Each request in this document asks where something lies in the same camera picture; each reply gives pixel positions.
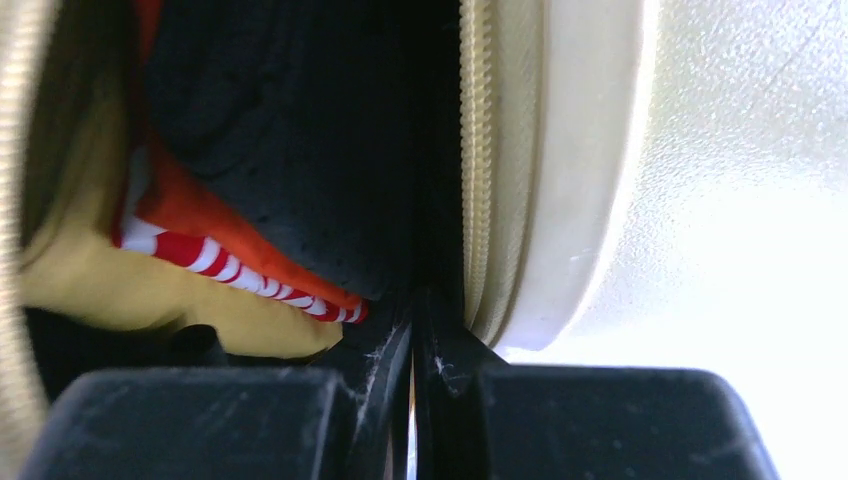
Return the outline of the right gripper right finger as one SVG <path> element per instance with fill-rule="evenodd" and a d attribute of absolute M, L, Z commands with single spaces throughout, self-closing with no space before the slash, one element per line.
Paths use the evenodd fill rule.
<path fill-rule="evenodd" d="M 773 479 L 738 394 L 703 370 L 511 365 L 440 295 L 411 303 L 421 479 Z"/>

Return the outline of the yellow hard-shell suitcase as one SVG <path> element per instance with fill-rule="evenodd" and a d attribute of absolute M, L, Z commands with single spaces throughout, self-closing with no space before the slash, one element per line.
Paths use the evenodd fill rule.
<path fill-rule="evenodd" d="M 328 322 L 120 246 L 145 144 L 139 1 L 1 5 L 1 475 L 101 369 L 309 365 L 429 290 L 511 365 L 693 369 L 773 479 L 847 475 L 847 5 L 393 1 L 406 276 Z"/>

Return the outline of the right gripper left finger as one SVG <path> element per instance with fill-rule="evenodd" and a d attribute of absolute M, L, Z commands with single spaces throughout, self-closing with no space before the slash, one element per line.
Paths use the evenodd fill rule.
<path fill-rule="evenodd" d="M 405 472 L 411 330 L 405 299 L 309 365 L 101 369 L 69 384 L 24 479 L 396 479 Z"/>

